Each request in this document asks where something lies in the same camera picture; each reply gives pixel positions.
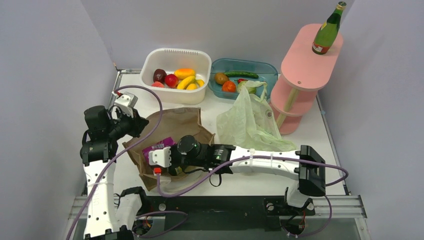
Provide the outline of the purple snack packet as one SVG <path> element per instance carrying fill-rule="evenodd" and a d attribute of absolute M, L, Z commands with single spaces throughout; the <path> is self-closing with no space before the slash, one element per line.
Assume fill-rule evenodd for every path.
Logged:
<path fill-rule="evenodd" d="M 165 147 L 171 147 L 175 144 L 176 144 L 176 142 L 171 137 L 164 138 L 163 140 L 161 140 L 161 141 L 159 141 L 159 142 L 157 142 L 153 145 L 150 145 L 150 146 L 148 146 L 148 147 L 146 147 L 142 150 L 144 159 L 146 160 L 146 162 L 149 162 L 149 152 L 156 150 L 156 149 L 163 149 Z"/>

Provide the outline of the brown paper tote bag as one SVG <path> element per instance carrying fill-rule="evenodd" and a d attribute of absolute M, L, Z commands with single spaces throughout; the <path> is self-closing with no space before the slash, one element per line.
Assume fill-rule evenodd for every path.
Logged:
<path fill-rule="evenodd" d="M 149 161 L 143 154 L 143 150 L 165 140 L 172 138 L 178 142 L 183 136 L 192 135 L 201 144 L 213 144 L 215 134 L 211 133 L 202 125 L 201 109 L 199 107 L 181 107 L 172 108 L 163 111 L 157 129 L 144 141 L 131 148 L 127 153 L 131 161 L 136 165 L 139 177 L 142 180 L 147 191 L 155 191 L 157 187 L 156 176 L 153 174 L 153 168 L 149 166 Z M 195 172 L 190 175 L 182 173 L 171 176 L 167 170 L 162 171 L 161 183 L 164 192 L 172 193 L 180 191 L 205 174 Z"/>

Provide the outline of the red tomato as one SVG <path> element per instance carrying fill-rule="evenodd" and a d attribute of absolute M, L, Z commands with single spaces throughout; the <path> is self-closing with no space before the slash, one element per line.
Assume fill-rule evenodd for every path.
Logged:
<path fill-rule="evenodd" d="M 164 83 L 171 89 L 175 89 L 179 84 L 179 79 L 174 74 L 168 74 L 165 79 Z"/>

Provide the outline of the yellow banana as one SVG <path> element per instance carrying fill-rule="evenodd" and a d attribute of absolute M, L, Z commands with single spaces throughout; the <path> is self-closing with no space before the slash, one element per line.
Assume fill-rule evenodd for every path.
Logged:
<path fill-rule="evenodd" d="M 185 90 L 190 84 L 193 84 L 196 81 L 196 77 L 194 75 L 188 76 L 184 78 L 178 85 L 178 90 Z"/>

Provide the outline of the green plastic grocery bag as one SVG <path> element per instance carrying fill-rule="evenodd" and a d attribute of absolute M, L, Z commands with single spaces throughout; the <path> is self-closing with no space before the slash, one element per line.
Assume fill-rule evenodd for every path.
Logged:
<path fill-rule="evenodd" d="M 266 82 L 248 80 L 245 86 L 258 88 L 266 85 Z M 257 96 L 244 88 L 232 107 L 216 117 L 216 133 L 221 144 L 272 152 L 298 149 L 281 136 L 266 94 L 265 89 Z"/>

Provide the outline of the orange fruit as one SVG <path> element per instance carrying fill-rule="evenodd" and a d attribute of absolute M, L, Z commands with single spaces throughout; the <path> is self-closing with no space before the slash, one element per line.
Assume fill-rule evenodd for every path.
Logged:
<path fill-rule="evenodd" d="M 237 91 L 237 86 L 234 82 L 228 80 L 223 83 L 221 90 L 223 92 L 235 93 Z"/>

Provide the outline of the pink three-tier shelf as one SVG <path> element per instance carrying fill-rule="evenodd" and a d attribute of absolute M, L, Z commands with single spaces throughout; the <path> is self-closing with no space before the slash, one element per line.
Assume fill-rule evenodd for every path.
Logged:
<path fill-rule="evenodd" d="M 271 94 L 270 106 L 281 135 L 293 133 L 313 107 L 318 91 L 329 82 L 344 39 L 338 33 L 326 54 L 313 52 L 313 40 L 321 24 L 303 26 L 282 60 Z"/>

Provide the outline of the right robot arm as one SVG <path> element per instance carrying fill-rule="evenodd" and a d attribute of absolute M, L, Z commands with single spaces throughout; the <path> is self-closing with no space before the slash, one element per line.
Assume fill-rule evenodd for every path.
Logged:
<path fill-rule="evenodd" d="M 199 167 L 206 172 L 222 174 L 260 173 L 293 180 L 282 201 L 290 215 L 306 206 L 311 197 L 326 195 L 325 160 L 309 145 L 299 150 L 276 152 L 247 149 L 230 144 L 206 144 L 194 136 L 183 136 L 166 147 L 164 166 L 170 174 L 178 167 Z"/>

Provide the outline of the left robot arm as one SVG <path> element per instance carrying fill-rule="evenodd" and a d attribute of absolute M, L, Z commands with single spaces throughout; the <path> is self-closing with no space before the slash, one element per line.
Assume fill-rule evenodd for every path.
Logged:
<path fill-rule="evenodd" d="M 114 172 L 118 140 L 139 137 L 149 121 L 133 107 L 117 106 L 116 116 L 103 105 L 84 111 L 88 129 L 82 138 L 80 157 L 86 176 L 88 202 L 85 240 L 105 239 L 120 230 L 114 205 Z"/>

